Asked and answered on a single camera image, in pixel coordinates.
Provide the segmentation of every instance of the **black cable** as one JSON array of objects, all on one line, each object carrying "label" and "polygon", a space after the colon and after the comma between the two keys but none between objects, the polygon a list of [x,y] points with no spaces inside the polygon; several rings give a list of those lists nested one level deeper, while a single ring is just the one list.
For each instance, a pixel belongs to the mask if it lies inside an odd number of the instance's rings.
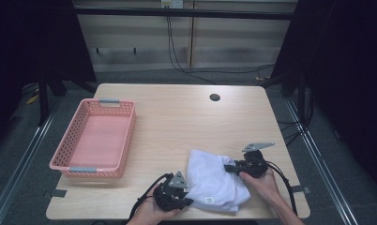
[{"label": "black cable", "polygon": [[290,128],[291,126],[296,125],[296,124],[298,124],[298,123],[296,123],[296,122],[289,123],[286,127],[281,128],[280,131],[283,131],[283,130],[285,130],[287,128]]},{"label": "black cable", "polygon": [[137,208],[139,207],[139,205],[145,200],[147,199],[148,197],[153,197],[153,196],[148,196],[147,197],[147,194],[148,192],[150,192],[150,190],[160,181],[162,180],[163,178],[169,178],[172,174],[171,173],[165,173],[163,174],[162,176],[159,177],[159,179],[157,179],[149,188],[148,190],[142,195],[142,197],[140,197],[138,199],[138,201],[133,205],[132,207],[132,210],[130,211],[130,215],[129,215],[129,218],[127,220],[126,223],[129,223],[130,220],[133,218],[133,215],[135,215],[135,212],[137,210]]},{"label": "black cable", "polygon": [[[179,72],[182,72],[182,73],[185,73],[191,77],[194,77],[194,78],[197,78],[197,79],[201,79],[205,82],[208,82],[208,83],[212,83],[212,84],[215,84],[214,82],[211,82],[205,78],[202,78],[202,77],[198,77],[198,76],[194,76],[192,75],[193,73],[230,73],[230,74],[245,74],[245,73],[253,73],[253,72],[256,72],[258,74],[258,77],[259,77],[259,80],[258,80],[258,83],[257,85],[260,84],[260,73],[259,71],[260,70],[263,70],[263,69],[266,69],[266,68],[270,68],[270,67],[273,67],[275,64],[268,64],[268,65],[261,65],[259,67],[257,67],[256,69],[254,70],[247,70],[247,71],[220,71],[220,70],[197,70],[197,71],[185,71],[179,64],[179,61],[177,59],[177,55],[176,55],[176,51],[174,49],[174,42],[173,42],[173,34],[172,34],[172,24],[171,24],[171,18],[170,17],[167,17],[167,24],[168,24],[168,51],[169,51],[169,59],[171,61],[171,64],[172,66],[174,67],[174,69],[176,69],[177,71]],[[173,55],[174,55],[174,60],[177,64],[177,66],[174,64],[173,62],[173,59],[172,59],[172,53],[171,53],[171,45],[172,45],[172,51],[173,51]]]},{"label": "black cable", "polygon": [[289,180],[284,176],[282,173],[282,170],[274,163],[272,162],[267,162],[268,167],[273,169],[276,173],[279,174],[279,176],[282,178],[282,181],[284,182],[285,186],[288,189],[289,197],[291,199],[291,206],[292,206],[292,211],[297,215],[297,209],[296,209],[296,202],[294,201],[294,192],[292,191],[292,187],[289,184]]},{"label": "black cable", "polygon": [[[286,136],[284,137],[284,139],[288,139],[288,138],[291,138],[290,141],[288,141],[285,145],[288,146],[290,145],[297,137],[299,137],[299,135],[303,134],[304,132],[306,132],[308,130],[308,127],[309,127],[309,124],[310,124],[310,121],[311,121],[311,118],[314,114],[314,95],[311,93],[310,91],[310,94],[309,94],[309,105],[307,107],[307,110],[306,110],[306,116],[305,116],[305,121],[302,121],[302,129],[297,131],[295,134],[292,134],[292,135],[289,135],[289,136]],[[300,122],[282,122],[282,121],[278,121],[279,123],[286,123],[286,124],[300,124]]]}]

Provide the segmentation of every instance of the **human arm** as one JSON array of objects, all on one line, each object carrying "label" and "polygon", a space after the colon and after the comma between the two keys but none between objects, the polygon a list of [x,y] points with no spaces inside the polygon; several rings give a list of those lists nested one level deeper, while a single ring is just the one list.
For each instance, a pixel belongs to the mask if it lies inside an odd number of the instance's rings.
[{"label": "human arm", "polygon": [[135,215],[127,225],[157,225],[162,220],[173,218],[180,213],[180,209],[174,209],[169,212],[162,211],[157,206],[154,197],[152,197],[155,188],[156,187],[150,190],[147,194],[147,198],[139,205]]},{"label": "human arm", "polygon": [[241,172],[240,177],[253,187],[270,206],[276,211],[284,225],[304,225],[303,221],[294,213],[289,204],[279,193],[273,171],[269,168],[264,176],[253,178],[246,172]]}]

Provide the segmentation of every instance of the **round hole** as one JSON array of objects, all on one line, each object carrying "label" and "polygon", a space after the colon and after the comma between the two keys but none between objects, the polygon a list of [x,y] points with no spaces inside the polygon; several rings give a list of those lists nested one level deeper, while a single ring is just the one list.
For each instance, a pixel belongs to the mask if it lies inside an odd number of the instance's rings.
[{"label": "round hole", "polygon": [[219,101],[220,100],[220,95],[218,94],[212,94],[209,96],[209,98],[211,98],[211,100],[213,101]]}]

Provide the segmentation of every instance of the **basket handle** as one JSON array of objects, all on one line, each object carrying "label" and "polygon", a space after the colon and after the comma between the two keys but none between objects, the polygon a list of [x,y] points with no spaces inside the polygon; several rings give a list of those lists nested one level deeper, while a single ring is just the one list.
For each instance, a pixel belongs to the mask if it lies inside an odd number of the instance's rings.
[{"label": "basket handle", "polygon": [[70,167],[68,168],[69,172],[77,172],[77,173],[96,173],[96,167]]},{"label": "basket handle", "polygon": [[100,103],[119,103],[119,99],[117,98],[100,98],[98,100]]}]

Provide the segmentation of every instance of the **metal rail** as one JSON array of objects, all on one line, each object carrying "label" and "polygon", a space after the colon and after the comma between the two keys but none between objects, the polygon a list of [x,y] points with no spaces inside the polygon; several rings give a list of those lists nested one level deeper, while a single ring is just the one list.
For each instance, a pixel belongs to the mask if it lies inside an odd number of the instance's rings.
[{"label": "metal rail", "polygon": [[152,8],[152,7],[29,7],[31,12],[73,13],[81,15],[198,17],[290,21],[290,12],[224,11],[204,9]]},{"label": "metal rail", "polygon": [[15,169],[12,176],[9,178],[7,185],[4,187],[0,195],[0,224],[9,209],[13,201],[13,198],[15,197],[17,191],[19,190],[19,187],[30,168],[31,162],[34,159],[40,147],[40,144],[42,143],[43,138],[45,137],[46,133],[48,132],[49,127],[51,126],[51,123],[54,118],[54,113],[56,112],[57,108],[60,106],[62,99],[63,99],[62,97],[58,99],[48,119],[45,121],[45,123],[41,127],[37,128],[37,131],[33,139],[31,140],[31,142],[28,144],[28,147],[26,148],[24,155],[19,162],[19,165]]},{"label": "metal rail", "polygon": [[302,126],[300,123],[300,118],[297,112],[297,108],[294,105],[294,102],[291,99],[286,100],[286,104],[291,113],[292,118],[295,120],[297,129],[302,132],[302,139],[305,142],[306,147],[309,150],[309,153],[314,160],[314,163],[323,178],[323,181],[326,185],[326,188],[331,195],[331,198],[336,205],[341,218],[343,219],[344,224],[346,225],[357,225],[357,220],[355,219],[354,213],[341,193],[338,184],[335,182],[334,177],[329,171],[323,156],[321,155],[315,141],[311,137],[309,131]]}]

